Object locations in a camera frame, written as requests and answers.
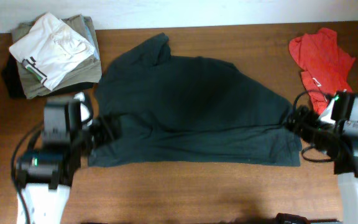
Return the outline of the red t-shirt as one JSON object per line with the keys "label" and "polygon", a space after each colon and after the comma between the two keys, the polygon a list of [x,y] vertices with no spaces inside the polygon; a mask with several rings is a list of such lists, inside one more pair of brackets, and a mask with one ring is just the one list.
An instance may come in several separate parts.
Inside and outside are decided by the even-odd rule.
{"label": "red t-shirt", "polygon": [[356,59],[337,44],[337,32],[321,28],[315,34],[304,34],[288,45],[290,55],[303,70],[301,80],[306,90],[319,90],[335,95],[352,91],[347,82]]}

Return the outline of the dark green t-shirt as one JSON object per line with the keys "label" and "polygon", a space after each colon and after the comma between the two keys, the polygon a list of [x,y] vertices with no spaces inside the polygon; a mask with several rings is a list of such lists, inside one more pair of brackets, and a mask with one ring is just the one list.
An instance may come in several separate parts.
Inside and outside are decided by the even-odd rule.
{"label": "dark green t-shirt", "polygon": [[113,136],[90,166],[236,162],[298,167],[301,141],[284,122],[291,103],[232,63],[173,56],[156,35],[122,54],[95,91]]}

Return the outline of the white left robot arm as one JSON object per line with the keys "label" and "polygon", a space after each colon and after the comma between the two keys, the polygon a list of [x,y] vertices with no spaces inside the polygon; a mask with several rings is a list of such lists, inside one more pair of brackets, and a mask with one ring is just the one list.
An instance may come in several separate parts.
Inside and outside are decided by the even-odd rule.
{"label": "white left robot arm", "polygon": [[68,144],[35,143],[44,122],[37,123],[17,144],[11,158],[11,179],[17,195],[16,223],[60,223],[75,172],[81,160],[103,143],[114,139],[111,126],[97,117],[75,132]]}

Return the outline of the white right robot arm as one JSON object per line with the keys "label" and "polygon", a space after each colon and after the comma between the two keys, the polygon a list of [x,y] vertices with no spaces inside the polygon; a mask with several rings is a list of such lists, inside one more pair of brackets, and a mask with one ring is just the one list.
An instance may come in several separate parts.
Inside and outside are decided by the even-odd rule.
{"label": "white right robot arm", "polygon": [[358,223],[358,104],[328,107],[322,115],[294,107],[288,128],[333,162],[343,222]]}

